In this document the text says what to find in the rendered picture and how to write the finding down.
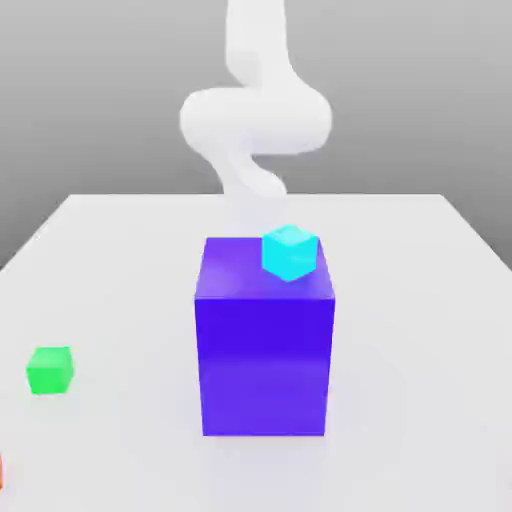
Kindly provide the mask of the large purple box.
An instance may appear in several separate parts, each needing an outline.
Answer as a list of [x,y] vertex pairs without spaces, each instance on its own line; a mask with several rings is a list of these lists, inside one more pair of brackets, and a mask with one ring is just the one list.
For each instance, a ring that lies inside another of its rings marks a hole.
[[335,293],[322,251],[286,282],[258,238],[207,238],[194,296],[206,436],[325,432]]

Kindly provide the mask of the small green cube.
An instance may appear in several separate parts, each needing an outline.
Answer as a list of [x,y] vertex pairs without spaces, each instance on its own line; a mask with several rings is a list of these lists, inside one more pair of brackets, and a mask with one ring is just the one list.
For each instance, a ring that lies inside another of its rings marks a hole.
[[26,375],[35,395],[66,393],[74,376],[70,347],[37,347],[26,365]]

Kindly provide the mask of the small cyan cube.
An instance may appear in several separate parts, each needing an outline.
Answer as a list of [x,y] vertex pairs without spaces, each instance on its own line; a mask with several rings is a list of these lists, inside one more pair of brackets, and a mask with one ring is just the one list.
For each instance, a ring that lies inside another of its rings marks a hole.
[[262,237],[262,268],[286,282],[313,272],[317,265],[317,235],[288,224]]

